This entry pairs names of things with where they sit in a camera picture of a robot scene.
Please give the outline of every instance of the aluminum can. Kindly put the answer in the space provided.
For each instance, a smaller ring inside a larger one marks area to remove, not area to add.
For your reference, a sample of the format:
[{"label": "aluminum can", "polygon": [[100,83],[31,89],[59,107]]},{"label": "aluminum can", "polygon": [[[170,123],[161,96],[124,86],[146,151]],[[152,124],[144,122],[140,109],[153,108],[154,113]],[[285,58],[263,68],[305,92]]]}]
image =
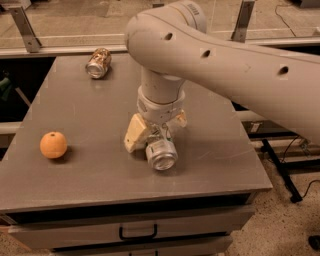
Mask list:
[{"label": "aluminum can", "polygon": [[104,77],[111,63],[111,53],[105,48],[98,48],[94,51],[86,65],[87,73],[94,79]]}]

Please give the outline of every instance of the can lid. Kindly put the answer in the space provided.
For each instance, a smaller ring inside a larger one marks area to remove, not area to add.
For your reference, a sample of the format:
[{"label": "can lid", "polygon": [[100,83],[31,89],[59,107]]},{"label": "can lid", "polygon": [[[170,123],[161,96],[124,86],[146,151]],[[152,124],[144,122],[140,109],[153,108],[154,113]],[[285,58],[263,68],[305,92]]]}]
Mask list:
[{"label": "can lid", "polygon": [[87,73],[95,79],[101,78],[105,75],[106,70],[97,63],[88,63],[86,65]]}]

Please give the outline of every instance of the glass panel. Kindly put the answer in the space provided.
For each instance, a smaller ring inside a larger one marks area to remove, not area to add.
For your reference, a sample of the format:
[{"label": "glass panel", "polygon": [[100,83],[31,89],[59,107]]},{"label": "glass panel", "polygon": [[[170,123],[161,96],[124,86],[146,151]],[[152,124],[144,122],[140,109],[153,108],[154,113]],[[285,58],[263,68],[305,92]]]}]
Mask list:
[{"label": "glass panel", "polygon": [[[207,33],[230,40],[242,0],[194,0],[207,16]],[[156,0],[32,1],[26,13],[44,47],[124,44],[125,27],[136,13]],[[158,0],[164,4],[175,0]],[[320,9],[290,0],[256,1],[247,39],[320,36]],[[0,15],[0,48],[23,47],[9,12]]]},{"label": "glass panel", "polygon": [[23,40],[10,12],[0,13],[0,48],[21,47]]},{"label": "glass panel", "polygon": [[126,24],[151,1],[52,0],[26,11],[45,47],[124,44]]},{"label": "glass panel", "polygon": [[300,4],[256,1],[247,39],[319,37],[320,9],[304,9]]}]

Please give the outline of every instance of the drawer handle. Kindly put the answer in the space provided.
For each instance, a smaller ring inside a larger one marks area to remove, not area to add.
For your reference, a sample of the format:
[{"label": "drawer handle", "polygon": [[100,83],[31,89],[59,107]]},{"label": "drawer handle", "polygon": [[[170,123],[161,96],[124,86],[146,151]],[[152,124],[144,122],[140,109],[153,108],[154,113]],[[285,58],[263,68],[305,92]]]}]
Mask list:
[{"label": "drawer handle", "polygon": [[154,252],[154,256],[159,256],[158,251],[155,251],[155,252]]},{"label": "drawer handle", "polygon": [[153,225],[153,233],[151,235],[147,236],[136,236],[136,237],[130,237],[130,236],[124,236],[123,235],[123,227],[119,228],[119,237],[121,240],[142,240],[142,239],[152,239],[155,238],[155,236],[158,233],[158,225],[154,224]]}]

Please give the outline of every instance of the metal frame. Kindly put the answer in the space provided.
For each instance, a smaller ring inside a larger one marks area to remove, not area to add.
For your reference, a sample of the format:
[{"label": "metal frame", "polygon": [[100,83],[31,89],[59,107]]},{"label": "metal frame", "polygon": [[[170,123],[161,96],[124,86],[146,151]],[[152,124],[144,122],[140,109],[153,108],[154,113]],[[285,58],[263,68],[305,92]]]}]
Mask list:
[{"label": "metal frame", "polygon": [[24,45],[28,52],[38,52],[41,48],[41,43],[36,37],[29,19],[23,10],[22,6],[9,8],[12,18],[14,19],[20,34],[22,36]]},{"label": "metal frame", "polygon": [[248,25],[250,22],[254,4],[255,4],[255,0],[242,1],[235,31],[233,32],[231,37],[233,41],[242,42],[242,43],[246,41]]},{"label": "metal frame", "polygon": [[281,175],[281,177],[285,183],[285,187],[291,193],[291,198],[290,198],[291,202],[292,203],[301,202],[303,198],[300,195],[300,193],[297,190],[294,183],[292,182],[290,175],[291,174],[298,174],[298,173],[318,172],[319,166],[320,166],[320,159],[282,163],[282,162],[280,162],[276,153],[273,151],[268,140],[263,139],[262,143],[263,143],[263,146],[261,148],[261,151],[268,152],[272,162],[277,167],[278,173]]}]

